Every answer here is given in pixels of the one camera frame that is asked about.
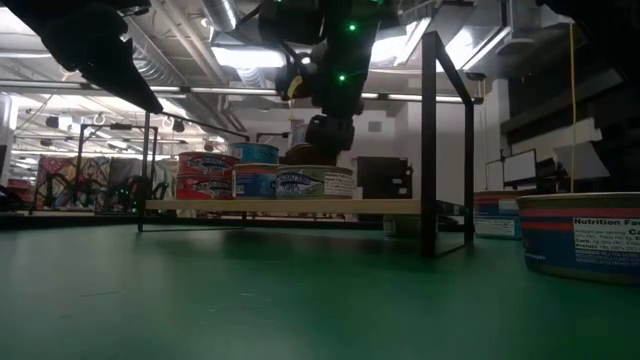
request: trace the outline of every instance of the nutrition facts label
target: nutrition facts label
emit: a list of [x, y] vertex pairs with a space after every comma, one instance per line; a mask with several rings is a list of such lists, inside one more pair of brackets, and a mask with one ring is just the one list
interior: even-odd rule
[[576, 250], [640, 253], [640, 220], [573, 219]]
[[513, 220], [477, 219], [476, 233], [480, 235], [514, 236], [515, 224]]
[[325, 173], [324, 194], [351, 197], [353, 194], [353, 179], [351, 175], [330, 172]]

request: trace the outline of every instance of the wooden shelf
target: wooden shelf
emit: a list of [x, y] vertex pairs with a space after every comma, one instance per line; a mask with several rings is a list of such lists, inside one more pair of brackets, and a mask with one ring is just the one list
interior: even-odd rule
[[420, 214], [419, 200], [148, 200], [149, 210]]

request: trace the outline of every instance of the stacked cans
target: stacked cans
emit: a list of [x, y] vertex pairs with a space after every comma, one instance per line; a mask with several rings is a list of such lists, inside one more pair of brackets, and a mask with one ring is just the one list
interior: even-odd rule
[[266, 144], [231, 145], [240, 159], [233, 168], [233, 195], [237, 199], [273, 199], [276, 197], [278, 148]]
[[233, 156], [208, 152], [181, 153], [176, 198], [179, 200], [233, 199]]

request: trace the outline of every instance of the red tuna can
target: red tuna can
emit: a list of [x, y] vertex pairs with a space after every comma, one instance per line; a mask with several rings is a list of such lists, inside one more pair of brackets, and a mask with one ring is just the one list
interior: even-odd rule
[[178, 155], [178, 176], [231, 176], [239, 160], [233, 156], [208, 152], [186, 152]]
[[177, 177], [176, 199], [178, 200], [231, 200], [233, 186], [231, 177], [184, 175]]

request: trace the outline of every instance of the green table surface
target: green table surface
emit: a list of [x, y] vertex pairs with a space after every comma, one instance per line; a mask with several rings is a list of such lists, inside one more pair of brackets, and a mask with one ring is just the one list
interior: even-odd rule
[[396, 244], [362, 231], [0, 232], [0, 359], [639, 358], [637, 288], [529, 272], [519, 242], [436, 261]]

